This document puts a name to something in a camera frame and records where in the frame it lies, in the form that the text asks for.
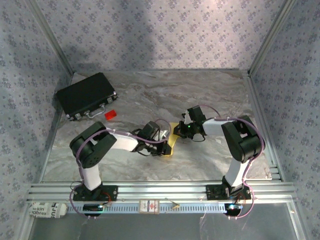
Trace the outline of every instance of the marble surface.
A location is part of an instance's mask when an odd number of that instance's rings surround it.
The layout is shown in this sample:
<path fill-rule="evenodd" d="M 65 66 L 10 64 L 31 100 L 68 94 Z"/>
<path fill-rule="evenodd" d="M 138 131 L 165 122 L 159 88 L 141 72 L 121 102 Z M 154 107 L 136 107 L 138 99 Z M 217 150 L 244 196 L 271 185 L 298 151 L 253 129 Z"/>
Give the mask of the marble surface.
<path fill-rule="evenodd" d="M 92 74 L 75 73 L 72 83 Z M 103 114 L 94 119 L 68 121 L 63 114 L 43 181 L 80 179 L 69 143 L 94 121 L 101 121 L 109 128 L 132 131 L 158 118 L 177 123 L 187 108 L 206 104 L 222 116 L 246 114 L 255 122 L 240 71 L 106 72 L 105 75 L 118 93 L 118 99 L 106 106 L 106 112 L 114 109 L 117 116 L 110 121 Z M 215 116 L 209 108 L 202 111 L 207 118 Z M 101 160 L 99 169 L 103 181 L 221 180 L 231 159 L 222 136 L 208 136 L 204 142 L 179 138 L 173 156 L 145 157 L 113 149 Z M 271 178 L 265 155 L 253 163 L 247 176 Z"/>

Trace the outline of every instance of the blue floral wallpaper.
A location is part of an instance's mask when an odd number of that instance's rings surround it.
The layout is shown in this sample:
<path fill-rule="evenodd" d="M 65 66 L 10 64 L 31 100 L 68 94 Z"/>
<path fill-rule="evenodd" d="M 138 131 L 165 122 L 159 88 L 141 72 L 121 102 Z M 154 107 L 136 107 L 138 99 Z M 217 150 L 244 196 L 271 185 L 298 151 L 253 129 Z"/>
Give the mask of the blue floral wallpaper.
<path fill-rule="evenodd" d="M 0 239 L 15 237 L 44 164 L 55 90 L 70 76 L 24 1 L 0 1 Z"/>
<path fill-rule="evenodd" d="M 287 181 L 320 239 L 320 2 L 299 0 L 253 77 Z"/>
<path fill-rule="evenodd" d="M 284 0 L 37 0 L 75 72 L 248 69 Z"/>

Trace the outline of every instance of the purple cable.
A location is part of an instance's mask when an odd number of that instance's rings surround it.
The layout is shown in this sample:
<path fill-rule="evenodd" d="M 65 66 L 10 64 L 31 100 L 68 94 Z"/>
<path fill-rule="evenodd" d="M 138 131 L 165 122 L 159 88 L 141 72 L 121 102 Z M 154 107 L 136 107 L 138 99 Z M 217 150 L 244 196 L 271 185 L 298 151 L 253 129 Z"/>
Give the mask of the purple cable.
<path fill-rule="evenodd" d="M 248 165 L 246 166 L 246 168 L 245 168 L 245 170 L 244 170 L 244 173 L 243 173 L 243 176 L 242 176 L 242 183 L 243 183 L 243 185 L 247 186 L 247 187 L 250 189 L 250 191 L 252 192 L 252 204 L 251 204 L 249 210 L 248 210 L 245 214 L 243 214 L 243 215 L 241 215 L 241 216 L 236 216 L 236 217 L 234 217 L 234 218 L 237 218 L 237 219 L 241 219 L 241 218 L 247 216 L 247 215 L 251 212 L 251 210 L 254 208 L 254 204 L 255 204 L 255 194 L 254 194 L 254 190 L 252 189 L 251 186 L 249 186 L 249 185 L 246 183 L 245 178 L 246 178 L 246 176 L 247 176 L 247 173 L 248 173 L 248 171 L 249 171 L 249 169 L 250 169 L 250 166 L 251 166 L 251 164 L 253 163 L 253 161 L 256 160 L 256 159 L 262 154 L 263 150 L 265 149 L 265 142 L 264 142 L 264 139 L 263 139 L 261 133 L 258 131 L 258 129 L 257 129 L 253 124 L 251 124 L 250 122 L 248 122 L 248 121 L 246 121 L 246 120 L 243 120 L 243 119 L 237 118 L 237 117 L 233 117 L 233 118 L 227 117 L 226 119 L 215 118 L 215 120 L 216 120 L 216 121 L 240 121 L 240 122 L 244 123 L 245 125 L 251 127 L 251 128 L 256 132 L 256 134 L 258 135 L 258 138 L 259 138 L 259 140 L 260 140 L 260 144 L 261 144 L 260 152 L 259 152 L 255 157 L 253 157 L 253 158 L 251 158 L 251 159 L 249 160 L 249 163 L 248 163 Z"/>
<path fill-rule="evenodd" d="M 205 105 L 205 104 L 201 104 L 201 105 L 198 105 L 199 107 L 206 107 L 206 108 L 210 108 L 212 109 L 213 111 L 216 112 L 216 114 L 218 114 L 219 117 L 221 117 L 220 113 L 215 109 L 213 108 L 212 106 L 209 106 L 209 105 Z"/>
<path fill-rule="evenodd" d="M 137 140 L 144 141 L 145 143 L 149 143 L 149 144 L 160 144 L 160 143 L 163 143 L 164 141 L 167 141 L 167 140 L 169 139 L 169 135 L 170 135 L 172 129 L 171 129 L 170 123 L 169 123 L 167 120 L 164 120 L 164 119 L 161 119 L 161 118 L 155 120 L 155 122 L 158 122 L 158 121 L 164 121 L 164 122 L 166 122 L 166 123 L 168 124 L 168 126 L 169 126 L 169 133 L 168 133 L 167 136 L 166 136 L 164 139 L 162 139 L 162 140 L 150 141 L 150 140 L 144 139 L 144 138 L 142 138 L 142 137 L 135 136 L 135 135 L 133 135 L 133 134 L 131 134 L 131 133 L 122 132 L 122 131 L 117 131 L 117 130 L 112 130 L 112 129 L 104 129 L 104 130 L 100 130 L 100 131 L 97 131 L 96 133 L 92 134 L 90 137 L 88 137 L 88 138 L 81 144 L 81 146 L 79 147 L 78 151 L 77 151 L 76 154 L 75 154 L 75 160 L 76 160 L 76 164 L 78 165 L 78 168 L 79 168 L 79 173 L 80 173 L 80 177 L 81 177 L 81 182 L 82 182 L 82 183 L 79 184 L 79 185 L 77 185 L 77 186 L 75 186 L 75 187 L 72 189 L 72 191 L 70 192 L 70 195 L 69 195 L 69 200 L 70 200 L 71 206 L 72 206 L 72 208 L 74 209 L 74 211 L 75 211 L 77 214 L 79 214 L 79 215 L 84 216 L 85 218 L 87 218 L 86 215 L 84 215 L 83 213 L 79 212 L 79 211 L 76 209 L 76 207 L 75 207 L 75 205 L 74 205 L 74 203 L 73 203 L 73 201 L 72 201 L 72 194 L 75 192 L 75 190 L 76 190 L 78 187 L 82 186 L 82 185 L 84 184 L 84 182 L 85 182 L 84 174 L 83 174 L 83 171 L 82 171 L 81 162 L 80 162 L 80 160 L 79 160 L 79 158 L 80 158 L 80 153 L 81 153 L 82 149 L 85 147 L 85 145 L 86 145 L 89 141 L 91 141 L 94 137 L 96 137 L 96 136 L 98 136 L 98 135 L 100 135 L 100 134 L 102 134 L 102 133 L 105 133 L 105 132 L 109 132 L 109 133 L 112 133 L 112 134 L 118 134 L 118 135 L 122 135 L 122 136 L 127 136 L 127 137 L 130 137 L 130 138 L 134 138 L 134 139 L 137 139 Z"/>

